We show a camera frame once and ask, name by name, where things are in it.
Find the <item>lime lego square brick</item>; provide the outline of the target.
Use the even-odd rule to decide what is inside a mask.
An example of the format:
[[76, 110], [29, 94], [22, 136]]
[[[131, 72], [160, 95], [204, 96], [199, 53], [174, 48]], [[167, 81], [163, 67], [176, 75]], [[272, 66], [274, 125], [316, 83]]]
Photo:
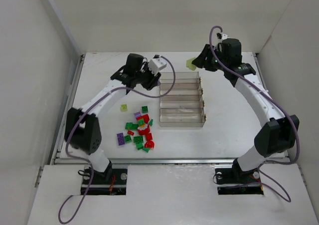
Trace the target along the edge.
[[122, 104], [120, 110], [121, 112], [127, 112], [128, 110], [127, 104]]

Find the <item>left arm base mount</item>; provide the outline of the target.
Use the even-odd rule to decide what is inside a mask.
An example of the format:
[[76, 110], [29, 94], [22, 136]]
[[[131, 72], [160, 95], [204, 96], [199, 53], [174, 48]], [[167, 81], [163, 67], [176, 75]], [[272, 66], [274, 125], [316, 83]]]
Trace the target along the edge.
[[[112, 169], [110, 177], [106, 180], [105, 177], [96, 171], [94, 171], [93, 180], [89, 186], [87, 195], [92, 196], [124, 196], [127, 193], [127, 175], [128, 169], [115, 168]], [[85, 191], [89, 185], [91, 168], [85, 168], [78, 171], [78, 175], [82, 177], [82, 185], [80, 187], [81, 195], [85, 194]]]

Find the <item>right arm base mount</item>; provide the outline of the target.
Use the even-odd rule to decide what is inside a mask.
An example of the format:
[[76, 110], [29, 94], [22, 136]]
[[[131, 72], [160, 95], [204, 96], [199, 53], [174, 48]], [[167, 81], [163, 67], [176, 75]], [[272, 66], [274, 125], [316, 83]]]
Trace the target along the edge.
[[215, 168], [213, 181], [219, 195], [263, 195], [260, 174], [257, 169], [238, 174], [232, 168]]

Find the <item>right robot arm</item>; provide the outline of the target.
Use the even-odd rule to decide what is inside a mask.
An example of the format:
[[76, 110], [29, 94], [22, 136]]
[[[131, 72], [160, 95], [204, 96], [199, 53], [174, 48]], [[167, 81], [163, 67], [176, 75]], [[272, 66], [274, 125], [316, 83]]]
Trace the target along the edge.
[[260, 122], [261, 130], [255, 136], [252, 148], [233, 161], [230, 174], [234, 179], [253, 173], [273, 154], [295, 145], [298, 117], [284, 112], [264, 89], [255, 69], [242, 61], [238, 39], [227, 38], [217, 46], [206, 44], [192, 65], [211, 72], [223, 71], [224, 77], [246, 99]]

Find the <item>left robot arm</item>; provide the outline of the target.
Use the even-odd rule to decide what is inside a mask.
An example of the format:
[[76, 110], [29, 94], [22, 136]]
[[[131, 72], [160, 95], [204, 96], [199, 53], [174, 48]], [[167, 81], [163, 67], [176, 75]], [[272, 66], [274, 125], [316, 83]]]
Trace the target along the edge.
[[156, 87], [160, 71], [166, 66], [167, 62], [158, 55], [146, 62], [142, 55], [131, 53], [125, 65], [110, 77], [107, 85], [94, 98], [80, 108], [68, 110], [64, 140], [74, 149], [82, 151], [85, 160], [90, 161], [94, 176], [107, 181], [112, 174], [112, 163], [100, 148], [100, 121], [136, 85], [141, 84], [146, 90]]

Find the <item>lime lego slope brick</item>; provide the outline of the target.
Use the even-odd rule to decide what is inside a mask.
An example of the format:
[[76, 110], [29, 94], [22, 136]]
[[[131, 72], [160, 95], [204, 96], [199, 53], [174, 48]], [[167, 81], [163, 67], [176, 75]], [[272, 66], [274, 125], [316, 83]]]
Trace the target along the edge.
[[195, 57], [194, 58], [191, 58], [191, 59], [188, 59], [186, 61], [186, 67], [192, 71], [195, 71], [196, 70], [196, 66], [193, 64], [193, 61], [195, 60]]

